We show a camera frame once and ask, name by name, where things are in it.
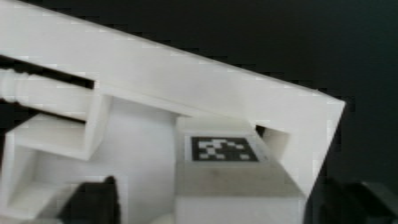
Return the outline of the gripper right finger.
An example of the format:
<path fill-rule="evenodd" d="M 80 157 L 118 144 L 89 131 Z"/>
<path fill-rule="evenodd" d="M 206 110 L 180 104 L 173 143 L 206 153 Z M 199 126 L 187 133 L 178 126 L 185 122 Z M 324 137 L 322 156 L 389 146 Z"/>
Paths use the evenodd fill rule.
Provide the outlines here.
<path fill-rule="evenodd" d="M 379 182 L 329 178 L 320 198 L 309 198 L 304 224 L 398 224 L 398 194 Z"/>

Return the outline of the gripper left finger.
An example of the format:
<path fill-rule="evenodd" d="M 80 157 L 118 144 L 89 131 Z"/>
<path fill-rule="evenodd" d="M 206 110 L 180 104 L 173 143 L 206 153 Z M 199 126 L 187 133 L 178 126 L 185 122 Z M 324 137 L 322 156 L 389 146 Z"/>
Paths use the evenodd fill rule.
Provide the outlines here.
<path fill-rule="evenodd" d="M 84 182 L 75 190 L 57 218 L 62 224 L 121 224 L 118 181 Z"/>

